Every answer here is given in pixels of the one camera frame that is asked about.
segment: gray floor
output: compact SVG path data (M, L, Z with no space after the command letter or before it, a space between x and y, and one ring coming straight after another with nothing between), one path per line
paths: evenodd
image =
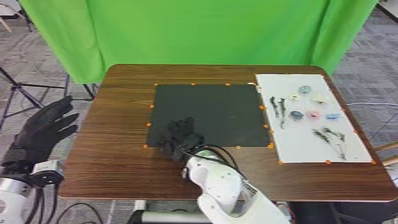
M0 26L0 66L3 66L21 82L62 85L63 70L39 33L28 33L21 20L7 21L7 23L14 32L7 33ZM371 13L351 49L346 52L341 65L335 69L333 83L348 103L398 103L398 24L378 10ZM31 88L28 88L28 91L37 96L42 93L40 90ZM8 85L0 80L0 113L5 107L7 92ZM76 98L86 97L81 86L70 85L70 95ZM55 101L60 96L62 91L53 90L47 94L46 102ZM17 96L12 103L12 110L26 107L28 102ZM88 102L74 102L74 111L81 113L78 122L83 120L88 107ZM357 105L351 106L351 111L373 146L398 141L398 107ZM12 142L12 136L19 131L21 124L31 113L33 111L7 120L0 133L0 156L3 155ZM58 144L51 155L55 159L67 157L72 140L74 136ZM398 150L380 153L381 158L394 155L398 155ZM46 210L49 210L49 193L51 191L47 190ZM60 199L56 214L74 202L76 200ZM79 200L78 202L86 202L94 205L106 224L126 223L133 208L131 201ZM150 204L150 207L156 209L175 209L177 207L186 207L186 205L184 203L172 203L172 206L168 206L166 202L158 202ZM197 209L193 204L190 204L188 209ZM94 216L88 210L79 207L67 214L62 223L81 223L86 221L95 221Z

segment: white board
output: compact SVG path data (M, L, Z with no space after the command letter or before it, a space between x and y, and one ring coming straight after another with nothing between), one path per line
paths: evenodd
M346 163L371 162L369 152L341 110L323 76L259 74L255 78L266 106L269 128L273 130L278 160L282 163L325 163L326 160L330 162ZM298 88L301 86L310 87L310 92L307 94L298 93ZM271 96L277 99L275 102L278 102L280 98L285 99L284 128L280 127L280 116L277 118L269 103ZM326 102L319 104L312 100L314 98L323 98ZM289 116L291 111L301 112L305 115L301 120L293 120ZM317 119L309 119L309 111L319 112ZM325 115L330 113L339 113L341 118L337 120L326 120ZM312 133L312 129L321 131L323 127L326 127L333 133L344 135L344 141L341 141L330 133L323 132L330 144L321 140Z

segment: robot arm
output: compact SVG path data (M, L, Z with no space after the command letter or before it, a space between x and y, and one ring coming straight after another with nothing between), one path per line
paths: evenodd
M216 158L209 151L198 156ZM202 158L191 157L186 163L188 177L200 186L197 204L214 224L287 224L287 219L261 191L254 188L234 169ZM232 215L239 196L245 199L241 214Z
M254 188L204 137L193 132L193 119L170 122L159 151L174 161L186 161L184 178L198 185L197 198L202 213L214 224L287 224L287 219L261 191ZM238 199L245 205L241 214L232 214Z

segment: cable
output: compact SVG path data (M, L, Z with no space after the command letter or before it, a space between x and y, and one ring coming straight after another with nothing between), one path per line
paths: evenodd
M396 115L398 115L398 113L396 113L396 114L394 114L394 116L389 118L387 122L383 123L381 127L378 128L378 130L376 130L374 134L373 134L373 135L371 135L371 137L369 137L369 141L373 140L373 138L374 138L374 136L376 136L378 132L381 131L381 129L383 129L383 128L385 128L385 126L389 125L389 122L392 121L392 119L394 119Z
M31 206L31 210L30 210L30 214L28 214L24 224L31 223L37 208L39 208L39 204L40 204L40 197L42 197L42 189L39 188L39 189L35 189L33 206Z
M56 205L58 205L58 184L53 185L53 208L51 208L51 213L49 213L49 217L47 217L47 220L46 220L46 224L49 224L51 220L53 220Z
M213 144L204 144L202 146L204 146L204 147L206 147L206 146L207 146L207 147L213 147L213 148L216 148L216 149L222 150L222 152L223 152L223 153L227 154L227 156L229 156L229 159L230 159L230 161L232 161L232 165L234 165L236 169L239 169L239 168L238 168L238 163L236 163L236 161L234 161L232 155L230 155L230 153L227 152L227 150L225 150L220 146L216 146L216 145L213 145Z
M62 217L63 217L63 215L65 215L65 212L70 210L70 208L74 207L74 206L78 206L78 205L83 205L83 206L86 206L88 208L90 208L90 210L92 210L92 212L94 212L94 214L95 214L95 218L97 218L97 221L99 221L99 224L102 224L102 220L101 220L101 216L99 216L99 213L97 213L97 211L95 211L95 208L86 204L86 203L74 203L67 208L65 208L65 210L62 211L62 213L60 213L60 215L58 215L58 218L56 218L56 221L55 221L55 224L58 224L58 221L60 221L60 219L62 219Z
M364 103L364 102L360 102L360 103L348 103L346 105L348 106L353 106L353 105L371 105L371 106L385 105L385 106L398 107L398 104L394 104L394 103Z
M39 216L39 224L42 223L42 218L44 218L44 204L46 204L46 196L44 196L44 190L42 190L42 195L40 195L40 216Z
M239 172L238 168L232 167L222 160L213 159L213 158L207 158L207 157L204 157L204 156L198 156L198 155L188 153L188 152L182 150L181 147L177 147L177 148L179 148L181 153L182 153L184 155L188 155L188 156L191 156L191 157L197 157L197 158L200 158L200 159L204 159L204 160L209 160L209 161L220 163L222 165L225 165L229 168L232 168L232 170L234 170L234 171L238 172L238 174L241 175L241 178L246 180L245 175L243 175L243 173Z

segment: orange marker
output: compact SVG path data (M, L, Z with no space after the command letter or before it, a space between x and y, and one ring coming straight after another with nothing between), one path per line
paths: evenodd
M275 148L275 144L273 142L269 142L269 145L266 146L268 149L273 149Z

